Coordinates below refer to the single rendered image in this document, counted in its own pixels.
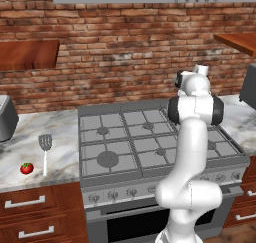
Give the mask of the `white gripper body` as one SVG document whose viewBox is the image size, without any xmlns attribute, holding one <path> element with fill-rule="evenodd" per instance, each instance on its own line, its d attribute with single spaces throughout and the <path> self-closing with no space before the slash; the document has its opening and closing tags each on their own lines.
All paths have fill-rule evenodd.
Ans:
<svg viewBox="0 0 256 243">
<path fill-rule="evenodd" d="M 200 74 L 200 75 L 207 76 L 208 75 L 208 69 L 209 69 L 209 67 L 206 66 L 206 65 L 197 65 L 195 72 Z"/>
</svg>

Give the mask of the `grey slotted spatula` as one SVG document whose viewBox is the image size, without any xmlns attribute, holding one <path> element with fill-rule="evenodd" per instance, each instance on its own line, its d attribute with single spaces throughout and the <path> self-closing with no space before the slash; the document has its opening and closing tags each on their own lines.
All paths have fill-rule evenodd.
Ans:
<svg viewBox="0 0 256 243">
<path fill-rule="evenodd" d="M 38 137 L 39 146 L 44 151 L 43 159 L 43 176 L 47 176 L 47 152 L 52 147 L 52 135 L 51 134 L 42 134 Z"/>
</svg>

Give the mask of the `red tomato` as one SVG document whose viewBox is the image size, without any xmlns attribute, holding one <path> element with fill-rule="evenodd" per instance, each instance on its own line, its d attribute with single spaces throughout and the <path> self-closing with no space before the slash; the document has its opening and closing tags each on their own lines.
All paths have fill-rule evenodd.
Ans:
<svg viewBox="0 0 256 243">
<path fill-rule="evenodd" d="M 20 167 L 20 172 L 25 175 L 32 173 L 33 170 L 34 170 L 34 166 L 32 163 L 24 163 Z"/>
</svg>

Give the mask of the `dark grey appliance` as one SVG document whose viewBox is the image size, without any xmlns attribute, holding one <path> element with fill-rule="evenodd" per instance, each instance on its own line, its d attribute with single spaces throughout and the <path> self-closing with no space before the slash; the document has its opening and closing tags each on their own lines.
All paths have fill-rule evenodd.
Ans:
<svg viewBox="0 0 256 243">
<path fill-rule="evenodd" d="M 256 63 L 251 63 L 240 91 L 239 101 L 256 110 Z"/>
</svg>

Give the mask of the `grey gas hob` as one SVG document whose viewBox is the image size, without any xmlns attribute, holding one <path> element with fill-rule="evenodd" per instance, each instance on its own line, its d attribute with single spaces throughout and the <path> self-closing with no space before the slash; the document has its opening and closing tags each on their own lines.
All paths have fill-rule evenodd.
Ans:
<svg viewBox="0 0 256 243">
<path fill-rule="evenodd" d="M 99 204 L 154 197 L 147 188 L 157 186 L 175 163 L 179 125 L 168 118 L 166 100 L 111 105 L 82 106 L 78 109 L 79 177 L 84 208 L 89 196 L 98 194 Z M 219 126 L 208 126 L 205 170 L 197 180 L 223 185 L 240 185 L 249 155 Z M 241 179 L 232 177 L 241 172 Z M 224 182 L 215 178 L 224 174 Z M 135 197 L 127 195 L 135 188 Z M 108 198 L 117 191 L 118 198 Z"/>
</svg>

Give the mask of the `brown wooden drawer front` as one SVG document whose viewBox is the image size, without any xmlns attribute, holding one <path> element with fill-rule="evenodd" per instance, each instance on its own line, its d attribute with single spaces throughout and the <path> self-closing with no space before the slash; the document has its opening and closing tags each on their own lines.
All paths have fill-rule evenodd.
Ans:
<svg viewBox="0 0 256 243">
<path fill-rule="evenodd" d="M 233 207 L 243 207 L 256 204 L 256 183 L 242 184 L 243 194 L 235 198 Z"/>
<path fill-rule="evenodd" d="M 0 243 L 88 243 L 83 214 L 74 210 L 45 218 L 5 221 Z"/>
<path fill-rule="evenodd" d="M 224 223 L 224 228 L 256 222 L 256 202 L 235 201 Z"/>
<path fill-rule="evenodd" d="M 5 209 L 5 202 L 13 203 L 36 200 L 41 195 L 46 196 L 46 202 L 24 207 Z M 52 210 L 73 210 L 83 206 L 80 183 L 65 183 L 59 185 L 44 186 L 26 190 L 0 193 L 0 218 L 13 215 L 25 215 L 31 212 L 43 212 Z"/>
</svg>

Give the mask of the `grey oven door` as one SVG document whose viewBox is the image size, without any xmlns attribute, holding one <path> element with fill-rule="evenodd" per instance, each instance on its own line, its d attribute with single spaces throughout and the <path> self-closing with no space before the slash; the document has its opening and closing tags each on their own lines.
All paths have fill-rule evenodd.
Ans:
<svg viewBox="0 0 256 243">
<path fill-rule="evenodd" d="M 86 220 L 86 222 L 89 243 L 153 243 L 167 225 L 168 220 L 163 224 L 157 216 L 146 216 L 145 220 L 130 216 L 92 223 Z M 205 240 L 217 236 L 222 227 L 195 225 L 195 232 L 202 240 Z"/>
</svg>

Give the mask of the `grey toaster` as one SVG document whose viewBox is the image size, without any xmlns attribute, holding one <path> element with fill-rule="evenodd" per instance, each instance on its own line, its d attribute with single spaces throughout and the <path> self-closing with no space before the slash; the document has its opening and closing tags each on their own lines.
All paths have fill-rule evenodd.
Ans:
<svg viewBox="0 0 256 243">
<path fill-rule="evenodd" d="M 19 116 L 9 95 L 0 95 L 0 142 L 12 138 Z"/>
</svg>

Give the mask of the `brown wooden wall shelf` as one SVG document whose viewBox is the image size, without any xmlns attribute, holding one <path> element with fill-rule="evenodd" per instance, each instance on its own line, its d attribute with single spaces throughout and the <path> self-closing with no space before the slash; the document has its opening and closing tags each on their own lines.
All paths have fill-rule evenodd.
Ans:
<svg viewBox="0 0 256 243">
<path fill-rule="evenodd" d="M 216 34 L 214 39 L 256 58 L 256 33 Z"/>
<path fill-rule="evenodd" d="M 0 71 L 54 68 L 58 50 L 58 40 L 0 42 Z"/>
</svg>

